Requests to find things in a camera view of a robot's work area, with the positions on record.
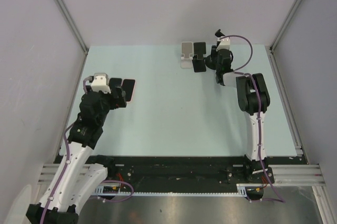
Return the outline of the pink phone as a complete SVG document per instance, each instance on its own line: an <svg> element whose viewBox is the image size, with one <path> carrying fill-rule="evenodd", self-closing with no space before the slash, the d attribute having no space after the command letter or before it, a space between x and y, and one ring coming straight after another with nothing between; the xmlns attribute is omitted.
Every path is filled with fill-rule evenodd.
<svg viewBox="0 0 337 224"><path fill-rule="evenodd" d="M135 83L136 81L134 79L124 79L122 82L126 102L130 102L132 100Z"/></svg>

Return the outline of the black phone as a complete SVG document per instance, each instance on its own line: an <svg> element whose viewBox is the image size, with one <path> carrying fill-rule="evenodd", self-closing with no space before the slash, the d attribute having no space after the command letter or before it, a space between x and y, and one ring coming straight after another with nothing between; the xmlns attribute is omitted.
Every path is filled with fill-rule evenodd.
<svg viewBox="0 0 337 224"><path fill-rule="evenodd" d="M109 87L110 89L113 89L115 87L122 85L122 79L121 78L110 78L109 79Z"/></svg>

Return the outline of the white phone stand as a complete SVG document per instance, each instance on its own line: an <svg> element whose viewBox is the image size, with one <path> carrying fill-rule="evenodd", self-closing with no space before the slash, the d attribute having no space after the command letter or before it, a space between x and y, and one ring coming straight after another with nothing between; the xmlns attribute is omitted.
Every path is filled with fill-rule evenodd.
<svg viewBox="0 0 337 224"><path fill-rule="evenodd" d="M182 42L181 43L181 68L192 68L193 63L193 43L192 42Z"/></svg>

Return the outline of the black rectangular phone stand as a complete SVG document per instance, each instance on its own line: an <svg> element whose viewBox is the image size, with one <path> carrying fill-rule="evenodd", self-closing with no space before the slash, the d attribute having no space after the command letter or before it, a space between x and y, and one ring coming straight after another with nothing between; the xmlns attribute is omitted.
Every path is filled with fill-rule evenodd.
<svg viewBox="0 0 337 224"><path fill-rule="evenodd" d="M195 73L206 71L204 55L206 54L206 42L196 42L193 44L194 55L192 59Z"/></svg>

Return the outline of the black round base stand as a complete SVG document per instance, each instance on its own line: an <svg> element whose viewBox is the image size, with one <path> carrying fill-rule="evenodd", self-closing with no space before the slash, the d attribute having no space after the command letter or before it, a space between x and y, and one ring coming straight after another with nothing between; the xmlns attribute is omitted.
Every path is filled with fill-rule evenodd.
<svg viewBox="0 0 337 224"><path fill-rule="evenodd" d="M218 45L220 44L220 38L224 37L225 35L221 32L220 29L218 29L215 32L215 36L217 38L216 44L212 45L211 47L211 53L205 58L205 65L212 70L216 70L216 64L217 64L217 55L218 51L216 50Z"/></svg>

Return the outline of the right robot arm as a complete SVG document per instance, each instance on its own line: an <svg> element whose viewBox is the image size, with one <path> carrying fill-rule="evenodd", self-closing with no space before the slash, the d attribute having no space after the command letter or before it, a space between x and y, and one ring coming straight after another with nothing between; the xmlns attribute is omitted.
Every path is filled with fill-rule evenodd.
<svg viewBox="0 0 337 224"><path fill-rule="evenodd" d="M235 72L231 63L233 53L229 49L216 50L212 47L215 63L215 79L222 86L234 87L239 108L244 112L247 130L247 151L243 177L256 182L267 171L267 154L264 144L264 118L270 105L270 95L261 73Z"/></svg>

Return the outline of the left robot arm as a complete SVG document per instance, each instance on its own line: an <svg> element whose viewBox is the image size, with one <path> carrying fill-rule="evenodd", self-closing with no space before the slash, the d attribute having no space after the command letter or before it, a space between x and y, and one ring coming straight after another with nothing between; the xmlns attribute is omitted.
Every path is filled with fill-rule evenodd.
<svg viewBox="0 0 337 224"><path fill-rule="evenodd" d="M125 107L126 93L120 85L106 93L91 87L82 96L77 119L66 130L66 153L57 172L39 202L28 207L30 223L77 223L96 187L116 177L115 160L102 155L95 157L83 178L80 173L103 133L108 113Z"/></svg>

